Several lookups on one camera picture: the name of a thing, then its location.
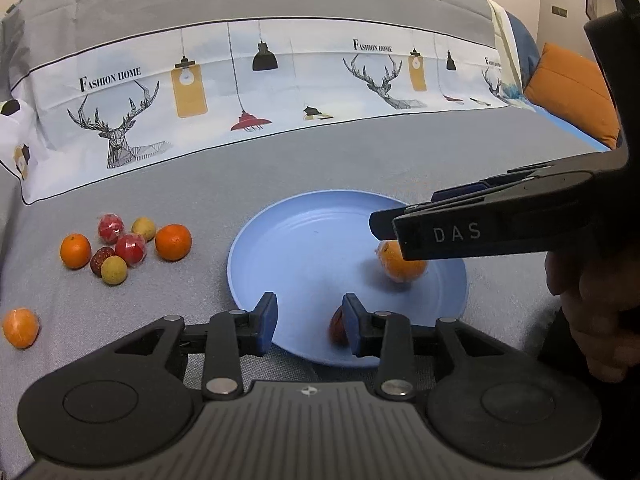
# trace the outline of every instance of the blue pillow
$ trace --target blue pillow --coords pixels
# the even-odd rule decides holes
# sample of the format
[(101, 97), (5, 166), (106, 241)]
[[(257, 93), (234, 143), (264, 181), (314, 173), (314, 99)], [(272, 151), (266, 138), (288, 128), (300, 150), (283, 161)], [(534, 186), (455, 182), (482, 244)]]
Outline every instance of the blue pillow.
[(516, 48), (518, 49), (518, 58), (520, 58), (520, 73), (522, 74), (522, 88), (526, 88), (533, 73), (540, 62), (540, 51), (536, 45), (533, 36), (527, 30), (518, 18), (510, 12), (507, 12), (513, 35), (516, 39)]

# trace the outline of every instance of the picture frame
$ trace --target picture frame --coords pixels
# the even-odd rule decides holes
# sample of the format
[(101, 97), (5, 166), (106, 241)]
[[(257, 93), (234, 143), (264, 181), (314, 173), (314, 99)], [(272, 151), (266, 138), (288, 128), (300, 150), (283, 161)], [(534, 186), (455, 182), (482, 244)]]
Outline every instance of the picture frame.
[(586, 0), (585, 12), (590, 20), (595, 20), (598, 17), (598, 0)]

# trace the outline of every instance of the small logo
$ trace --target small logo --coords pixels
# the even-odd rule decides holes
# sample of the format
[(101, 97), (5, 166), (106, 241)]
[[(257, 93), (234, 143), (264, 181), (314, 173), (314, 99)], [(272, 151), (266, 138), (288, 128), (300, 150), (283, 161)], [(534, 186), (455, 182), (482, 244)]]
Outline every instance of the small logo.
[(305, 386), (304, 388), (298, 391), (301, 394), (303, 394), (305, 397), (313, 397), (315, 394), (320, 392), (320, 390), (318, 390), (315, 386)]

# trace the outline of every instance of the gray bedsheet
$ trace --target gray bedsheet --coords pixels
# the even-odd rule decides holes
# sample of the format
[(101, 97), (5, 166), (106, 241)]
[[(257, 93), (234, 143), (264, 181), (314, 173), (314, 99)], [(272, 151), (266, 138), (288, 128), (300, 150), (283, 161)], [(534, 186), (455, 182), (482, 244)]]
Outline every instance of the gray bedsheet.
[[(514, 166), (591, 151), (528, 110), (444, 112), (327, 125), (207, 150), (125, 174), (31, 206), (13, 208), (5, 232), (2, 312), (33, 308), (42, 332), (27, 351), (0, 344), (0, 460), (10, 476), (30, 462), (15, 409), (34, 380), (165, 314), (205, 322), (233, 307), (226, 256), (236, 233), (265, 206), (300, 192), (349, 188), (409, 203)], [(1, 174), (0, 189), (12, 180)], [(194, 181), (203, 183), (192, 186)], [(101, 212), (128, 221), (140, 215), (191, 229), (191, 254), (167, 264), (151, 254), (120, 287), (107, 288), (89, 270), (65, 270), (60, 240), (94, 232)], [(518, 348), (535, 351), (549, 312), (543, 255), (473, 258), (463, 319)], [(421, 363), (428, 384), (429, 362)], [(370, 378), (367, 372), (315, 367), (278, 348), (244, 358), (247, 380)], [(198, 380), (192, 362), (187, 382)]]
[(23, 0), (0, 28), (0, 100), (7, 78), (13, 88), (34, 68), (96, 45), (189, 23), (270, 16), (350, 18), (495, 41), (485, 0)]

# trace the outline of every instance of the deer head illustration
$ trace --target deer head illustration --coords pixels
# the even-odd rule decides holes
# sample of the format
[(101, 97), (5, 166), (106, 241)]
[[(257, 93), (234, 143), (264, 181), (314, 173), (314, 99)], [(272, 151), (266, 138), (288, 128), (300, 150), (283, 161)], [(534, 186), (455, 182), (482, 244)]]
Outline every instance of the deer head illustration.
[(344, 63), (345, 67), (347, 67), (347, 70), (351, 72), (351, 75), (364, 81), (367, 84), (367, 88), (369, 90), (378, 94), (393, 108), (395, 108), (396, 110), (406, 110), (408, 108), (422, 108), (425, 106), (424, 103), (416, 99), (395, 99), (389, 95), (389, 91), (391, 90), (391, 82), (393, 81), (393, 79), (400, 75), (400, 71), (402, 70), (402, 61), (400, 62), (400, 66), (396, 66), (396, 62), (394, 61), (394, 59), (389, 56), (393, 68), (391, 69), (391, 72), (389, 72), (389, 69), (385, 65), (385, 76), (382, 78), (382, 83), (376, 85), (372, 77), (367, 74), (366, 66), (362, 66), (362, 72), (356, 68), (355, 63), (358, 56), (359, 54), (356, 54), (351, 60), (351, 66), (347, 65), (347, 61), (344, 58), (342, 58), (342, 62)]
[(495, 95), (496, 97), (499, 97), (499, 93), (500, 93), (500, 86), (502, 85), (502, 80), (500, 79), (500, 77), (496, 78), (496, 83), (494, 86), (494, 83), (492, 81), (490, 81), (489, 79), (489, 69), (491, 68), (490, 65), (488, 65), (484, 70), (482, 70), (482, 77), (484, 78), (484, 81), (489, 85), (489, 92), (491, 92), (493, 95)]
[(158, 90), (160, 88), (160, 82), (158, 82), (158, 84), (156, 85), (156, 90), (154, 91), (153, 96), (151, 96), (148, 88), (142, 86), (138, 81), (135, 81), (135, 83), (140, 88), (142, 88), (144, 92), (144, 97), (142, 101), (140, 101), (140, 107), (137, 107), (133, 100), (129, 98), (131, 110), (126, 116), (122, 118), (122, 124), (117, 128), (110, 128), (107, 122), (100, 119), (98, 108), (95, 109), (93, 121), (91, 120), (91, 118), (87, 118), (85, 116), (84, 105), (86, 104), (86, 100), (89, 97), (88, 95), (84, 98), (84, 101), (82, 101), (82, 105), (78, 109), (77, 118), (74, 117), (74, 115), (71, 113), (71, 110), (66, 110), (72, 121), (82, 129), (96, 131), (98, 132), (99, 137), (102, 137), (103, 139), (109, 139), (107, 168), (119, 168), (120, 166), (124, 166), (125, 164), (133, 162), (134, 160), (142, 160), (153, 155), (158, 155), (159, 153), (164, 153), (171, 147), (171, 144), (164, 141), (156, 142), (155, 144), (150, 144), (148, 146), (134, 147), (129, 146), (129, 144), (127, 143), (125, 135), (136, 124), (135, 117), (140, 115), (152, 105), (156, 96), (158, 95)]

